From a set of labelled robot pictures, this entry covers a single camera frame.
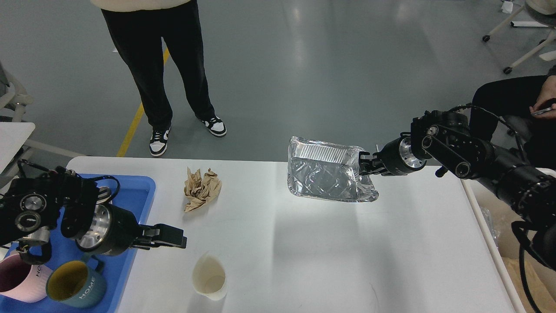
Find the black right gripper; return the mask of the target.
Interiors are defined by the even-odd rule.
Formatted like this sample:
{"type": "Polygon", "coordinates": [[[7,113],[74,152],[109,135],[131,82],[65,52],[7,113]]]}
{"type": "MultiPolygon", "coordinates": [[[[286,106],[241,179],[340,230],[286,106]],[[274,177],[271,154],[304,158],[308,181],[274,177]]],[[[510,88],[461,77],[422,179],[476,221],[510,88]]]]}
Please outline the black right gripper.
{"type": "Polygon", "coordinates": [[[417,158],[412,151],[411,137],[402,136],[371,154],[359,152],[359,175],[406,176],[421,170],[427,160],[417,158]]]}

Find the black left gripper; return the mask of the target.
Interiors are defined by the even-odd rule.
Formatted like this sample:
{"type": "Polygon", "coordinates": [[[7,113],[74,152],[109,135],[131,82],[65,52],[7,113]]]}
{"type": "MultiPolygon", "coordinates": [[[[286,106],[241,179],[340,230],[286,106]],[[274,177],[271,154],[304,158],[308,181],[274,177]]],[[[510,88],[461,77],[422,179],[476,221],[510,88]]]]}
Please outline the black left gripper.
{"type": "Polygon", "coordinates": [[[133,212],[112,204],[97,204],[89,230],[76,240],[85,253],[117,256],[130,247],[150,250],[158,247],[185,249],[183,230],[167,224],[139,225],[133,212]],[[133,243],[139,237],[139,243],[133,243]]]}

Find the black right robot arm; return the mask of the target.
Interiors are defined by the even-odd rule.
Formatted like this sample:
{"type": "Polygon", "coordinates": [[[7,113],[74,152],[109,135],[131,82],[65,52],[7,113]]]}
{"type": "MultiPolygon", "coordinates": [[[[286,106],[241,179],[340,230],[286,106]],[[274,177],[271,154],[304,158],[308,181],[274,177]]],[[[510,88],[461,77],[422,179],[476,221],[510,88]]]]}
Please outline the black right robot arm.
{"type": "Polygon", "coordinates": [[[520,221],[512,232],[520,243],[520,277],[534,312],[540,312],[526,279],[524,254],[554,270],[556,263],[555,178],[540,172],[508,149],[473,137],[461,106],[449,111],[425,111],[413,119],[409,132],[373,154],[359,153],[362,176],[405,176],[421,170],[427,159],[441,167],[437,177],[451,172],[461,180],[476,180],[508,204],[520,221]]]}

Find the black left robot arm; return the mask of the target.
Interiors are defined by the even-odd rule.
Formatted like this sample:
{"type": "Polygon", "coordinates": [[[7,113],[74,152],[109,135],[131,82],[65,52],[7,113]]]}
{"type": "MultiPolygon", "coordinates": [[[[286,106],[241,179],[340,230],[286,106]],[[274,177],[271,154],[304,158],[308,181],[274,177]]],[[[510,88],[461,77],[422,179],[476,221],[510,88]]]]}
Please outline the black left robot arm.
{"type": "Polygon", "coordinates": [[[17,167],[20,177],[1,196],[1,244],[16,242],[16,253],[28,265],[50,261],[50,232],[57,228],[87,254],[117,256],[130,248],[186,248],[182,229],[139,224],[133,212],[113,204],[121,190],[115,176],[85,177],[26,159],[20,159],[17,167]]]}

